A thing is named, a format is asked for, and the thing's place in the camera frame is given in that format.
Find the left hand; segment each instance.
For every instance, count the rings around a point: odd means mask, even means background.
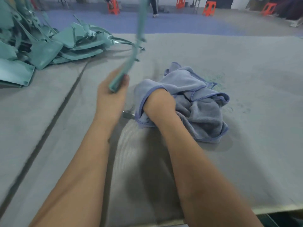
[[[111,131],[121,117],[129,85],[129,76],[125,75],[118,92],[113,93],[108,88],[108,85],[119,74],[121,68],[122,66],[113,70],[98,87],[97,109],[94,120],[102,121],[102,126]]]

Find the pile of leather pieces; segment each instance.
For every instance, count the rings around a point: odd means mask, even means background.
[[[46,24],[40,23],[29,0],[14,1],[15,6],[0,0],[0,84],[28,86],[35,69],[91,57],[117,43],[134,46],[77,18],[59,32],[45,12]]]

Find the orange plastic stool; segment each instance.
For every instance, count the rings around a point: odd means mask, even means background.
[[[207,1],[202,15],[205,14],[205,16],[207,16],[207,17],[209,15],[213,16],[214,15],[214,10],[216,8],[216,3],[217,3],[216,1]]]
[[[185,0],[177,0],[176,8],[181,9],[185,7]]]
[[[261,14],[263,16],[272,14],[276,8],[276,5],[277,5],[277,3],[272,3],[272,2],[267,3],[264,6],[263,10],[261,11]]]
[[[118,15],[120,13],[119,5],[117,0],[110,0],[113,4],[113,8],[110,8],[110,5],[107,3],[108,13]]]

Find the hand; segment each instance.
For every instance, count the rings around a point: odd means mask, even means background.
[[[97,109],[94,120],[102,121],[102,126],[111,131],[122,114],[129,85],[129,76],[125,75],[118,92],[113,93],[108,88],[108,85],[119,74],[121,68],[122,66],[113,70],[98,87]]]
[[[143,111],[157,125],[161,120],[176,114],[176,101],[168,91],[159,88],[147,98]]]

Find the right hand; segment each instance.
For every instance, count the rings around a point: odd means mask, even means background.
[[[159,88],[149,95],[143,111],[157,125],[161,120],[176,114],[176,101],[164,88]]]

